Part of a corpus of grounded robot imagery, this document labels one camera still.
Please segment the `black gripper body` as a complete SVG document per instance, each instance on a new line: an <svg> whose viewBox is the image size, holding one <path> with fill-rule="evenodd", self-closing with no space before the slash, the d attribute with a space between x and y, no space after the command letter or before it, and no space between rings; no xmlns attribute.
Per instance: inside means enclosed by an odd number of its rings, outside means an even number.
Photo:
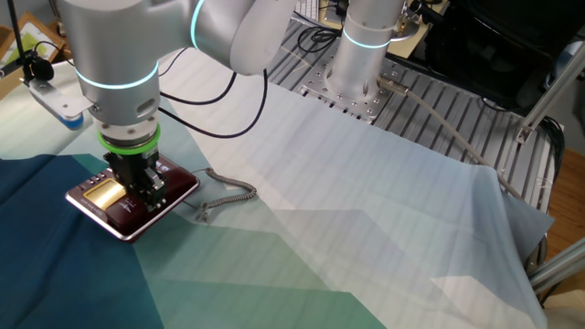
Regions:
<svg viewBox="0 0 585 329"><path fill-rule="evenodd" d="M152 187L160 182L156 171L159 153L148 151L139 154L116 154L108 152L104 159L118 181L130 187Z"/></svg>

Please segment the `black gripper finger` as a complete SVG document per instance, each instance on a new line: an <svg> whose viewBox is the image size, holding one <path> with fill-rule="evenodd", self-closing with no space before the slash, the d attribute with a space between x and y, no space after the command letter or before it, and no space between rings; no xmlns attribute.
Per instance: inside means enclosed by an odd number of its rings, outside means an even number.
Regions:
<svg viewBox="0 0 585 329"><path fill-rule="evenodd" d="M144 174L145 204L149 211L154 211L165 203L167 179L152 167L147 167Z"/></svg>
<svg viewBox="0 0 585 329"><path fill-rule="evenodd" d="M116 179L118 180L119 183L124 185L128 194L132 195L144 207L147 207L146 200L144 198L144 179L142 172L120 171L116 173Z"/></svg>

